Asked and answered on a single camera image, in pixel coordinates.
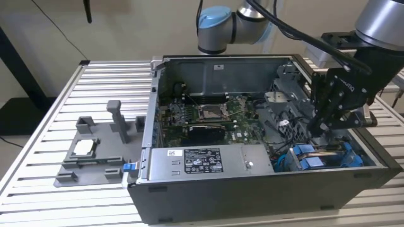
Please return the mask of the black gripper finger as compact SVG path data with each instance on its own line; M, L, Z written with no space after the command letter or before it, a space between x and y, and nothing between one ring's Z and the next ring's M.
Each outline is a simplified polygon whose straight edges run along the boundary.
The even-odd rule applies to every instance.
M331 115L327 121L327 127L333 130L361 128L367 125L367 118L365 116L365 108L357 110L338 112Z
M329 125L333 115L338 112L345 97L345 89L339 78L333 73L315 73L311 84L311 103L315 107L315 116L309 124L309 131L313 137L321 137Z

